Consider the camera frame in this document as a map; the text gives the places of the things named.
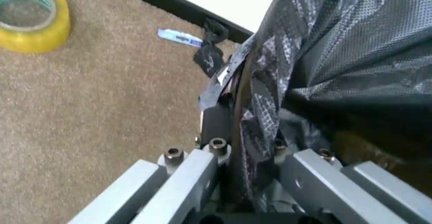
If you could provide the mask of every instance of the carpet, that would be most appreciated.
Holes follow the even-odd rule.
[[[65,223],[138,159],[191,150],[199,132],[197,49],[156,31],[202,28],[141,0],[68,3],[63,46],[0,49],[0,223]]]

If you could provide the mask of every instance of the bolt head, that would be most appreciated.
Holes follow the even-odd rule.
[[[213,138],[208,143],[210,152],[215,154],[216,156],[223,156],[227,153],[228,144],[225,139],[222,138]]]
[[[332,163],[335,160],[334,153],[330,150],[322,148],[318,151],[318,154],[322,159],[326,160],[329,163]]]
[[[163,153],[163,157],[167,165],[177,166],[183,162],[184,152],[181,148],[173,147]]]
[[[280,156],[285,154],[286,144],[280,139],[275,140],[275,155]]]

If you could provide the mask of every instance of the metal frame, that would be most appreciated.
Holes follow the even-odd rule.
[[[212,153],[193,150],[132,224],[182,223],[190,211],[201,211],[217,183],[217,169]]]
[[[330,210],[342,223],[406,223],[308,149],[286,157],[281,184],[307,214]]]
[[[219,165],[214,154],[195,149],[166,180],[165,167],[139,160],[70,223],[197,221],[206,216],[202,211],[218,183]],[[289,197],[283,200],[291,203],[290,218],[298,212],[324,223],[333,223],[334,216],[342,223],[432,223],[432,200],[372,162],[340,170],[308,149],[285,158],[279,181],[270,199]]]
[[[342,173],[408,223],[432,223],[432,200],[372,162]]]
[[[128,223],[166,178],[164,167],[138,160],[69,223]]]

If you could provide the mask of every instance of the roll of tape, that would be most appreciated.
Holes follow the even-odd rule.
[[[0,0],[7,3],[12,0]],[[30,0],[50,11],[49,17],[35,26],[21,27],[2,22],[0,47],[21,53],[43,53],[63,44],[69,37],[70,19],[66,0]]]

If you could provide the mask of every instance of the beige carpet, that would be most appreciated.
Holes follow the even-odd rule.
[[[67,222],[136,160],[198,133],[196,49],[156,30],[203,30],[140,0],[68,2],[64,46],[0,49],[0,223]]]

